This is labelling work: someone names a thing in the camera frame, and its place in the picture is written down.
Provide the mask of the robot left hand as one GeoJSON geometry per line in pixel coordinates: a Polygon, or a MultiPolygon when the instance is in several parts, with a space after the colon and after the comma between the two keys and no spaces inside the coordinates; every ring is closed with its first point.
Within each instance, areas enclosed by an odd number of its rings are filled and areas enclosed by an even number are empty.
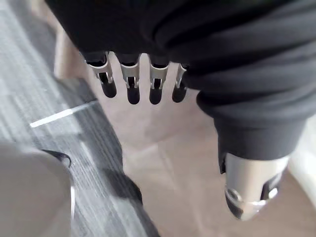
{"type": "Polygon", "coordinates": [[[185,65],[181,82],[218,134],[225,198],[251,219],[278,192],[290,154],[316,113],[313,0],[49,0],[91,65],[114,52],[185,65]]]}

